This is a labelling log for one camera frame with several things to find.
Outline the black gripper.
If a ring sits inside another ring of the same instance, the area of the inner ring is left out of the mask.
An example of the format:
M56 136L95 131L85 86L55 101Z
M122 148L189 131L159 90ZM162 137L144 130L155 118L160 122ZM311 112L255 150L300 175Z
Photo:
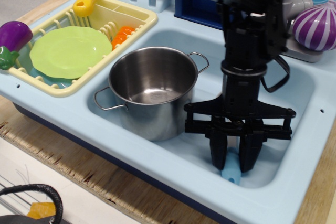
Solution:
M223 92L213 100L189 103L186 133L209 137L212 164L225 167L229 136L239 136L239 162L242 173L254 168L263 142L270 139L290 140L292 109L258 100L260 80L228 74L224 77Z

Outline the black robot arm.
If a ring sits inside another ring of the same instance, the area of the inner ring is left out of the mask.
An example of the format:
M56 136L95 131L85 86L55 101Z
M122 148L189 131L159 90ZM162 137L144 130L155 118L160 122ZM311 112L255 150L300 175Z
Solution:
M225 39L222 93L214 100L189 103L185 131L204 134L210 143L213 165L223 169L228 137L239 137L242 172L253 169L268 139L289 140L291 120L286 109L259 101L260 88L274 92L289 79L272 87L265 83L267 65L277 62L286 73L290 68L281 54L289 34L283 19L283 0L213 0L221 16Z

